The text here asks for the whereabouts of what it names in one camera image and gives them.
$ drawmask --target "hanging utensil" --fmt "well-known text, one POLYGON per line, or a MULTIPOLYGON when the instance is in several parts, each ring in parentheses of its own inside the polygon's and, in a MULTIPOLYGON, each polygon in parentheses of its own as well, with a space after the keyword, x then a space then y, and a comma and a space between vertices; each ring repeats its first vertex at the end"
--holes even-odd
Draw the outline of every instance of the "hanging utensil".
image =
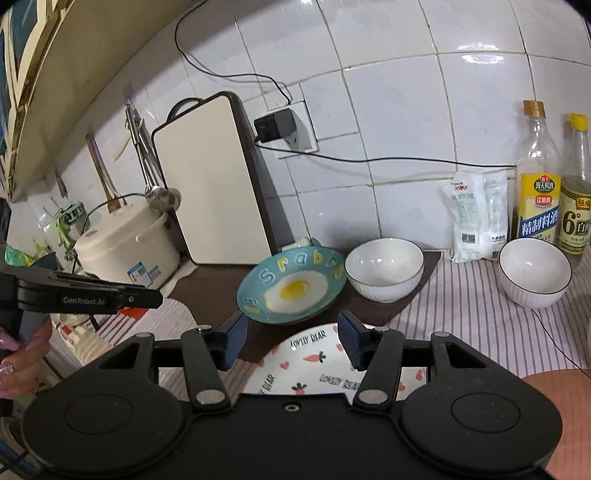
POLYGON ((66 184, 61 179, 61 175, 57 172, 57 169, 56 169, 56 185, 60 191, 61 198, 63 198, 63 199, 68 198, 68 190, 66 188, 66 184))
POLYGON ((101 165, 99 149, 96 146, 95 138, 90 134, 86 136, 86 145, 88 146, 92 163, 95 165, 96 172, 99 176, 100 184, 103 186, 105 196, 109 202, 107 204, 107 208, 109 209, 109 213, 113 213, 114 211, 121 208, 121 202, 119 200, 113 200, 113 197, 111 196, 109 188, 107 187, 107 182, 105 180, 105 172, 103 171, 103 167, 101 165))
POLYGON ((146 184, 145 195, 148 203, 163 212, 177 210, 180 206, 181 195, 176 189, 163 187, 164 178, 158 164, 156 154, 150 142, 144 134, 143 120, 135 107, 127 102, 125 104, 125 126, 131 134, 131 142, 138 156, 139 167, 142 170, 146 184))

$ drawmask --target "power adapter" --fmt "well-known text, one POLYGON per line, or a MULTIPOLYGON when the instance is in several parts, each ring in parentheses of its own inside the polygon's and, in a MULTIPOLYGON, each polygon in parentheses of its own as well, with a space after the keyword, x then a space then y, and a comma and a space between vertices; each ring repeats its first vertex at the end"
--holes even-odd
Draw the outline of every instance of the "power adapter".
POLYGON ((289 137, 297 129, 295 122, 291 108, 284 108, 257 118, 254 124, 259 142, 267 143, 289 137))

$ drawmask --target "power cord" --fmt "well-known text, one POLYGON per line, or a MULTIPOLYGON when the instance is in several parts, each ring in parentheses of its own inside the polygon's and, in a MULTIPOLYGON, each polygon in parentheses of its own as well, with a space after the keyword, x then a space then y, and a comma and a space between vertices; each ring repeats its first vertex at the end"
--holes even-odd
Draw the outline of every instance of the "power cord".
POLYGON ((254 139, 254 144, 257 147, 262 148, 263 150, 271 150, 273 152, 281 152, 281 153, 308 155, 310 157, 324 158, 326 160, 341 161, 341 162, 346 162, 346 163, 369 163, 372 161, 382 161, 382 160, 418 160, 418 161, 430 161, 430 162, 437 162, 437 163, 447 163, 450 165, 463 165, 465 167, 515 168, 515 165, 479 165, 476 163, 468 163, 468 162, 453 161, 453 160, 443 160, 442 158, 425 158, 425 157, 377 157, 377 158, 368 158, 368 159, 361 158, 359 160, 351 160, 351 159, 347 159, 347 158, 339 158, 339 157, 332 157, 330 155, 323 155, 320 153, 306 153, 306 152, 299 152, 299 151, 294 151, 294 150, 284 150, 282 148, 266 147, 265 145, 262 145, 260 143, 258 137, 256 137, 254 139))
MULTIPOLYGON (((84 235, 84 229, 86 228, 86 225, 88 224, 88 219, 90 218, 90 216, 95 213, 99 208, 104 207, 105 205, 107 205, 108 203, 112 202, 113 200, 121 200, 121 199, 126 199, 127 197, 145 197, 145 194, 143 193, 126 193, 125 195, 119 195, 118 197, 115 197, 111 200, 107 200, 106 202, 103 202, 99 205, 97 205, 96 207, 94 207, 90 212, 88 212, 88 214, 86 215, 86 219, 84 220, 84 223, 82 224, 82 230, 80 231, 81 235, 84 235)), ((74 265, 72 265, 72 274, 74 274, 74 272, 76 271, 76 264, 79 263, 78 262, 78 254, 76 254, 76 257, 74 258, 74 265)))
POLYGON ((546 326, 544 325, 544 322, 542 322, 542 318, 540 317, 540 315, 538 315, 538 313, 534 310, 531 309, 531 311, 533 312, 533 314, 536 316, 536 318, 538 319, 540 325, 542 326, 542 328, 544 329, 546 335, 548 336, 548 338, 552 341, 552 343, 554 344, 554 346, 556 347, 556 349, 562 353, 564 355, 564 358, 566 358, 570 363, 572 363, 575 367, 577 367, 579 370, 581 370, 582 374, 587 377, 588 379, 591 380, 591 375, 589 375, 585 370, 583 370, 583 368, 581 368, 581 366, 575 362, 571 357, 569 357, 566 353, 564 353, 564 350, 562 350, 554 341, 554 339, 552 338, 552 335, 550 335, 550 332, 546 329, 546 326))
MULTIPOLYGON (((279 83, 273 77, 271 77, 269 75, 263 75, 262 73, 255 73, 255 72, 253 72, 253 73, 235 73, 235 74, 231 74, 231 75, 220 75, 219 73, 214 73, 214 72, 211 72, 211 71, 208 72, 207 70, 205 70, 205 69, 201 68, 200 66, 196 65, 195 63, 193 63, 189 59, 189 56, 187 55, 187 53, 178 44, 178 27, 183 22, 183 20, 185 18, 187 18, 190 14, 192 14, 199 7, 202 7, 203 5, 205 5, 207 2, 209 2, 209 0, 203 0, 201 3, 199 3, 198 5, 196 5, 195 7, 193 7, 187 13, 185 13, 180 18, 180 20, 177 22, 177 26, 174 29, 174 44, 176 45, 177 50, 179 51, 179 53, 184 57, 184 59, 188 62, 188 64, 191 65, 191 67, 193 67, 193 68, 199 70, 200 72, 204 73, 205 75, 209 75, 211 77, 216 77, 216 78, 221 78, 221 79, 233 79, 233 78, 241 78, 241 77, 257 77, 257 78, 262 78, 262 79, 270 80, 277 87, 277 90, 279 90, 279 93, 282 94, 285 97, 285 99, 287 100, 287 105, 291 105, 291 98, 283 91, 283 89, 279 86, 279 83)), ((285 85, 285 83, 283 84, 283 88, 285 90, 287 90, 287 92, 289 92, 289 90, 287 89, 287 86, 285 85)))

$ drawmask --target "glass bottle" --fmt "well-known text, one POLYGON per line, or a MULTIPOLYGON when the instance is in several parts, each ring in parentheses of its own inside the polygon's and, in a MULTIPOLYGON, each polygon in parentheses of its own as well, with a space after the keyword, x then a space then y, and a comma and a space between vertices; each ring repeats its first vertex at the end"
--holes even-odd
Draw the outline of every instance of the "glass bottle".
POLYGON ((589 120, 580 113, 570 114, 573 128, 572 151, 564 163, 560 189, 560 234, 558 246, 576 268, 589 241, 591 220, 591 155, 589 120))
POLYGON ((560 156, 546 127, 544 104, 523 102, 528 129, 519 139, 512 238, 556 241, 560 156))

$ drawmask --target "wooden handle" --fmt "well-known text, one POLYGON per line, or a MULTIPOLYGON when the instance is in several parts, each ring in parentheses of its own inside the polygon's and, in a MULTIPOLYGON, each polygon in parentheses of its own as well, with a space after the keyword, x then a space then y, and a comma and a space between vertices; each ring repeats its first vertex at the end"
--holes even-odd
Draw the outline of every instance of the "wooden handle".
POLYGON ((90 152, 90 157, 92 158, 92 163, 95 165, 96 172, 99 176, 99 180, 101 185, 103 186, 103 190, 105 191, 105 196, 107 201, 107 208, 109 209, 109 213, 112 213, 116 210, 121 208, 121 202, 119 200, 113 200, 111 193, 107 187, 107 182, 105 180, 105 173, 103 172, 103 168, 100 161, 100 153, 99 149, 96 146, 95 139, 92 135, 88 134, 86 136, 86 145, 88 146, 88 151, 90 152))

